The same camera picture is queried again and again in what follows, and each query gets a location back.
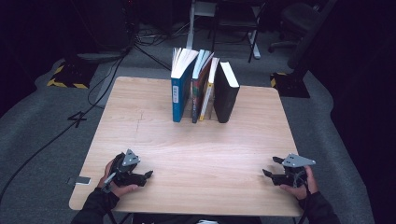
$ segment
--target black cable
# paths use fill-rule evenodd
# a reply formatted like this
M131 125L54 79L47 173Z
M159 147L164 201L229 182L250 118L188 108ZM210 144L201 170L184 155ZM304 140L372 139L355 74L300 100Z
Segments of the black cable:
M76 4L74 3L74 0L70 0L70 2L72 3L74 10L77 12L77 14L78 14L78 16L79 16L79 19L81 20L81 22L82 22L82 24L83 24L85 30L87 31L87 33L91 36L91 38L93 39L93 41L94 41L97 45L101 46L101 47L104 48L104 49L108 49L108 50L120 50L120 47L119 47L119 46L115 46L115 45L104 45L104 44L100 43L100 42L96 39L96 37L93 35L93 33L91 32L90 28L89 28L88 25L87 25L87 22L85 22L84 18L82 17L81 13L80 13L79 10L78 10L78 7L77 7ZM131 46L132 46L131 43L129 43L129 44L128 44L127 46L125 46L124 48L125 48L125 49L128 49L128 48L130 48Z
M147 56L149 56L150 59L154 60L156 63L162 65L162 66L163 66L164 68L166 68L167 70L169 70L169 71L172 70L171 65L169 65L169 64L167 64L167 63L164 63L164 62L160 61L159 59L155 58L154 56L148 54L147 52L145 52L144 50L142 50L141 48L139 48L137 45L134 45L134 47L135 47L137 50L139 50L140 52L142 52L142 53L146 54Z
M120 51L120 55L117 55L117 56L113 56L113 57L103 57L103 58L94 58L94 59L84 58L84 57L81 57L81 56L78 55L78 57L79 57L84 63L109 63L109 62L113 62L113 61L119 60L119 59L125 57L125 56L129 53L129 51L130 51L130 49L132 48L133 43L134 43L134 39L133 39L133 38L131 38L130 43L128 43L128 45L125 46L124 48L120 48L120 47L114 46L114 45L104 45L104 44L100 43L100 42L96 39L96 37L93 35L93 33L91 32L91 30L89 29L89 27L88 27L88 25L87 25L87 22L84 21L84 19L83 19L81 13L79 12L79 10L78 10L76 4L74 3L74 0L70 0L70 2L72 3L73 8L74 8L75 11L77 12L77 14L78 14L78 16L79 16L79 18L80 18L80 20L81 20L81 23L83 24L85 30L87 31L87 33L90 35L90 37L93 39L93 41L94 41L98 46L100 46L100 47L102 47L102 48L104 48L104 49L111 50L111 51L114 51L114 50Z
M74 120L74 121L73 121L69 126L67 126L63 131L61 131L59 134L57 134L55 137L53 137L46 145L44 145L44 146L41 147L37 152L35 152L35 153L34 153L29 159L27 159L27 160L23 163L23 165L21 165L20 168L18 168L18 170L11 176L11 178L7 181L7 183L6 183L5 186L3 187L2 192L1 192L1 194L0 194L0 208L1 208L1 202L3 201L3 197L4 197L4 194L6 193L6 190L7 190L8 186L10 185L10 183L12 182L12 180L15 178L15 176L17 176L17 174L26 166L26 164L28 164L38 153L40 153L41 151L43 151L46 147L48 147L50 144L52 144L54 141L56 141L59 137L61 137L64 133L66 133L66 132L67 132L71 127L73 127L77 122L80 122L81 119L82 119L85 115L87 115L87 114L88 114L88 113L89 113L89 112L90 112L90 111L102 100L103 97L105 97L105 95L106 95L108 89L109 89L110 86L111 86L111 83L112 83L113 80L114 80L114 77L115 77L115 75L116 75L116 73L117 73L117 70L118 70L118 68L119 68L119 66L120 66L120 64L121 64L121 62L122 62L122 60L123 60L124 58L125 58L125 57L121 58L121 60L120 60L119 63L117 64L117 67L116 67L116 69L114 70L114 74L113 74L113 77L111 78L110 83L108 84L108 86L107 86L105 92L104 92L104 93L102 94L102 96L95 102L95 104L92 105L92 106L87 110L87 112L82 112L82 115L79 116L78 119Z
M161 35L161 34L154 34L151 29L146 29L144 30L144 33L141 34L142 31L139 31L139 33L136 35L135 43L141 46L156 46L158 45L156 42L163 39L167 39L168 35ZM152 41L150 42L144 42L142 41L142 38L152 38Z
M99 84L101 84L103 81L105 81L105 79L106 78L108 78L108 76L110 76L110 74L111 74L111 71L113 70L113 67L114 67L114 65L117 63L117 61L115 61L114 63L113 63L113 65L111 65L111 67L110 67L110 71L108 71L108 74L104 77L104 78L102 78L95 86L93 86L93 88L90 90L90 92L88 93L88 103L90 104L90 105L94 105L95 103L91 103L91 100L90 100L90 95L91 95L91 93L93 92L93 90L94 89L96 89L96 87L98 87L99 86Z
M298 222L298 224L303 224L304 223L304 221L306 219L306 216L308 214L307 209L308 209L309 200L311 198L311 191L309 191L308 183L303 181L303 184L304 184L305 189L306 189L306 198L305 198L305 202L304 202L304 212L303 212L303 215L301 216L300 221Z
M181 32L181 31L183 31L185 29L188 29L189 28L189 24L190 24L189 22L185 23L180 28L177 28L171 35L154 34L151 31L151 29L144 30L146 35L143 36L143 37L154 36L153 40L151 42L143 42L143 41L141 41L142 37L139 36L139 33L141 33L141 30L140 30L139 33L137 34L136 44L139 44L139 45L142 45L142 46L157 46L157 45L160 45L165 40L176 39L176 38L181 37L182 35L187 35L188 32L185 33L185 34L179 34L179 32Z

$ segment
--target black book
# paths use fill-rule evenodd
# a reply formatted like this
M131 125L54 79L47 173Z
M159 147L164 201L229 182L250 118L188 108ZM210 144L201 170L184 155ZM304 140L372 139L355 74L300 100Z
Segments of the black book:
M239 92L239 84L236 80L230 63L219 63L215 76L215 107L216 116L220 123L226 123L230 119L235 105L236 96Z

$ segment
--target blue book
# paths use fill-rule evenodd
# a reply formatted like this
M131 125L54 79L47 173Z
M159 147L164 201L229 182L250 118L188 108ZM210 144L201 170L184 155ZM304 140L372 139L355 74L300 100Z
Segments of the blue book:
M171 83L173 121L180 122L184 108L190 98L192 71L198 51L174 48Z

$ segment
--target wood grain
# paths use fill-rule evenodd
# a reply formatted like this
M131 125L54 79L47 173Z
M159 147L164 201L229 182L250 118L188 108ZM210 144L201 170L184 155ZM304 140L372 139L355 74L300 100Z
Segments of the wood grain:
M172 121L170 80L119 77L92 140L70 207L79 210L106 164L130 148L153 170L145 187L121 198L116 211L297 217L295 199L263 176L272 161L297 153L276 90L242 86L228 123Z

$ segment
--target standing book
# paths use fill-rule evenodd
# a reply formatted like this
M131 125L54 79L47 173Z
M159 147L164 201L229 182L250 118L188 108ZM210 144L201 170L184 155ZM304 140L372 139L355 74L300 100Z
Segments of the standing book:
M226 123L233 112L233 106L239 92L239 84L230 63L219 64L220 67L215 76L215 101L213 106L218 121Z
M205 92L204 100L202 102L199 120L204 120L205 114L212 112L211 108L208 108L208 106L210 106L210 101L213 100L213 96L214 96L213 89L214 89L215 75L216 75L216 70L218 69L218 64L219 64L219 58L213 57L212 62L210 64L209 77L207 78L207 82L204 90Z
M174 122L180 122L184 107L190 97L192 71L198 51L193 49L174 48L171 83L172 83L172 116Z
M191 117L192 123L196 123L201 111L202 100L204 98L205 84L209 74L211 60L213 53L209 50L201 49L197 56L197 60L192 73L192 105L191 105Z

